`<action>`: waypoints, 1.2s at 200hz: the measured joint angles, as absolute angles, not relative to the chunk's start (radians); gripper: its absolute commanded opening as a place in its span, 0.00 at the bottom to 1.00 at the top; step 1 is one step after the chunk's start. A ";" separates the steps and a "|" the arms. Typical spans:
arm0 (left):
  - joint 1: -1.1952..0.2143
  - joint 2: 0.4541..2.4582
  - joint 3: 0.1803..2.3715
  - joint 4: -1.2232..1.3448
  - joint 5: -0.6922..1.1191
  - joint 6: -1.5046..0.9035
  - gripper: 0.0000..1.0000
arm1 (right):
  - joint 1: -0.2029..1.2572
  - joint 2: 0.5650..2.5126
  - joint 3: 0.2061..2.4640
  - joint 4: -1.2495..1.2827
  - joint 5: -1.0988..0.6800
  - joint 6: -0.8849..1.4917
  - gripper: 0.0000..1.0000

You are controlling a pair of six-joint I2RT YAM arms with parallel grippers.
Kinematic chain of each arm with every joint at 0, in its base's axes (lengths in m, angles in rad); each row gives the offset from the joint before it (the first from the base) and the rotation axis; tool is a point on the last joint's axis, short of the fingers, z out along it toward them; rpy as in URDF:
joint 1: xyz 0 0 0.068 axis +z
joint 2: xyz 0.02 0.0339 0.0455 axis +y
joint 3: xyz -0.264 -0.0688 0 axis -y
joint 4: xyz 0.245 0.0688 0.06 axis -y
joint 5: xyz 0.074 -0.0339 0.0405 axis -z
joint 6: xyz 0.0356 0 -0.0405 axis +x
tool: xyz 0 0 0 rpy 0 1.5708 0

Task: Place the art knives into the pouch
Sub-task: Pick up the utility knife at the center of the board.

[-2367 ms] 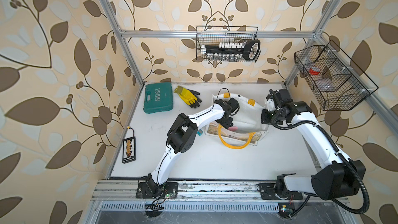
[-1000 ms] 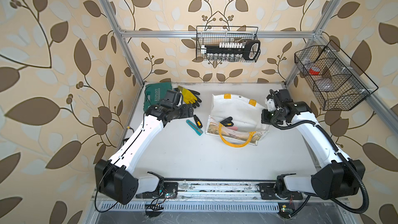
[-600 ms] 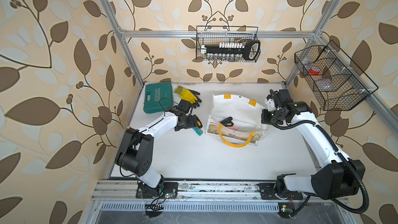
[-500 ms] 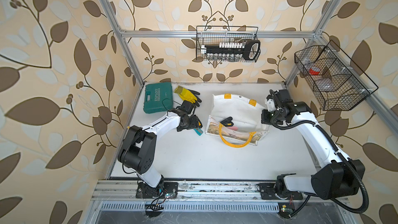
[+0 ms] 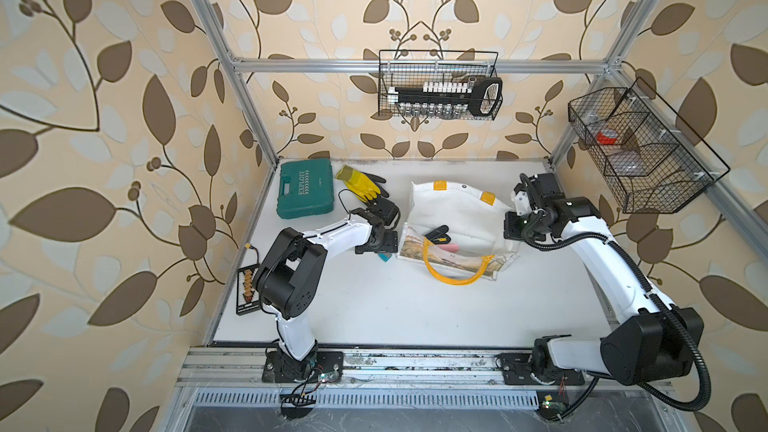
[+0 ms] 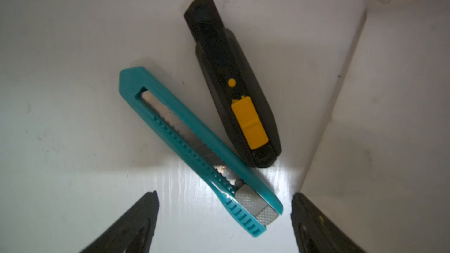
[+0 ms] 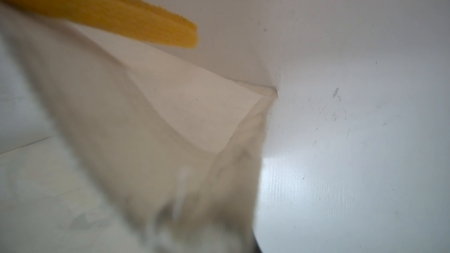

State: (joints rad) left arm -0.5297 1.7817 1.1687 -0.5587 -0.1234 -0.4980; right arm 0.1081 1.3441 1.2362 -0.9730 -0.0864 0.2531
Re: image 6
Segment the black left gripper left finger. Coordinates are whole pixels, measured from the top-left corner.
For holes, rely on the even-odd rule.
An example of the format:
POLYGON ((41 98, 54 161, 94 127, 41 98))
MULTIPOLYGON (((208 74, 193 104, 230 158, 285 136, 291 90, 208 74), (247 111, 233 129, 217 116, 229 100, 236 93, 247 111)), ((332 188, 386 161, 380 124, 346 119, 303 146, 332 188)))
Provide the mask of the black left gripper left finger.
POLYGON ((83 253, 148 253, 157 225, 159 199, 156 191, 143 195, 83 253))

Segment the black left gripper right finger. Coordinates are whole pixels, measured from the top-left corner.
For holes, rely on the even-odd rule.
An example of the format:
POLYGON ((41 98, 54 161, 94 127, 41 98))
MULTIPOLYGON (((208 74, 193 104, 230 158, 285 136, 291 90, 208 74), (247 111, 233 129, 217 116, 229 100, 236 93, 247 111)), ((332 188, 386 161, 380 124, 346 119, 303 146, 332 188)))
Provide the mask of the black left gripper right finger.
POLYGON ((364 253, 302 193, 293 196, 291 221, 301 253, 364 253))

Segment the teal utility knife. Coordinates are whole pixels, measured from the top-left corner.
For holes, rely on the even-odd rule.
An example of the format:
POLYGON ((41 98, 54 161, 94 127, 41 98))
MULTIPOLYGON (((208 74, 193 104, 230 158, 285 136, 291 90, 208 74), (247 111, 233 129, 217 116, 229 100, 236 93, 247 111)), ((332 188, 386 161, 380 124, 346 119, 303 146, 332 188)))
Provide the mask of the teal utility knife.
POLYGON ((145 67, 120 71, 119 92, 251 236, 283 213, 269 186, 145 67))

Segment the white canvas pouch yellow handles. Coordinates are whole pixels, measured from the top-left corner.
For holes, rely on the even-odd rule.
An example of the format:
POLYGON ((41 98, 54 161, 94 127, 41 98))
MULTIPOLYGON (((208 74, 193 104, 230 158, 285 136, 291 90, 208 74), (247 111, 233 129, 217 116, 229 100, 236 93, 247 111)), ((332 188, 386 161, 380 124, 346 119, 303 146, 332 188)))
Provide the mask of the white canvas pouch yellow handles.
POLYGON ((450 0, 368 13, 301 191, 365 252, 450 250, 450 0))

